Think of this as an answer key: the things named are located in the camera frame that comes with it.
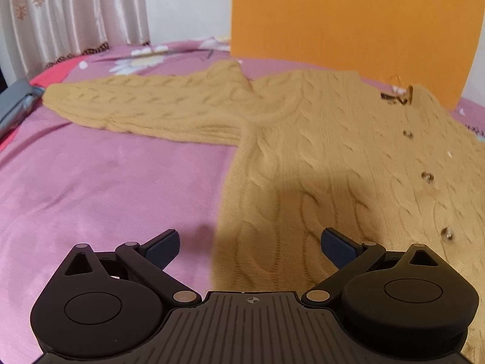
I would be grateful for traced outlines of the beige patterned curtain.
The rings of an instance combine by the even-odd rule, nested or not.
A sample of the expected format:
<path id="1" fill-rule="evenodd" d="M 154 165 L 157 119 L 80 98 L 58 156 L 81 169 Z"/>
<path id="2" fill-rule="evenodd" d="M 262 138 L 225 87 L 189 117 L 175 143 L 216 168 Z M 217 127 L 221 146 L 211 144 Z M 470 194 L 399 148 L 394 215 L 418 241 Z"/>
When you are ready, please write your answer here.
<path id="1" fill-rule="evenodd" d="M 1 73 L 8 84 L 67 58 L 149 39 L 146 0 L 1 0 Z"/>

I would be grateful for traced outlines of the orange board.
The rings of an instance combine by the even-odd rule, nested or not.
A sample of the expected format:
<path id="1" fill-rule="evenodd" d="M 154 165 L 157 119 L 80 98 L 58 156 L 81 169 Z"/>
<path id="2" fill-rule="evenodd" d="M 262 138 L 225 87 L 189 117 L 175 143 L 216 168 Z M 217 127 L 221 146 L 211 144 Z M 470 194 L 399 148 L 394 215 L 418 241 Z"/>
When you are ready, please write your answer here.
<path id="1" fill-rule="evenodd" d="M 483 15 L 484 0 L 232 0 L 231 52 L 425 86 L 453 109 Z"/>

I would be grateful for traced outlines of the mustard cable knit cardigan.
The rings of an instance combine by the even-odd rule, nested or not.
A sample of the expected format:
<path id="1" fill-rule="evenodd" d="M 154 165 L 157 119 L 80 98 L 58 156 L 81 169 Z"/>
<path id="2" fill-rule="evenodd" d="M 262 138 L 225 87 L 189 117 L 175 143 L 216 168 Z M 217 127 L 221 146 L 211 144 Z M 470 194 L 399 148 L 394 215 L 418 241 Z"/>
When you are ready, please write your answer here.
<path id="1" fill-rule="evenodd" d="M 30 315 L 42 363 L 465 363 L 484 319 L 484 145 L 423 87 L 353 72 L 50 86 L 81 126 L 234 146 L 205 296 L 166 272 L 170 229 L 79 243 Z"/>

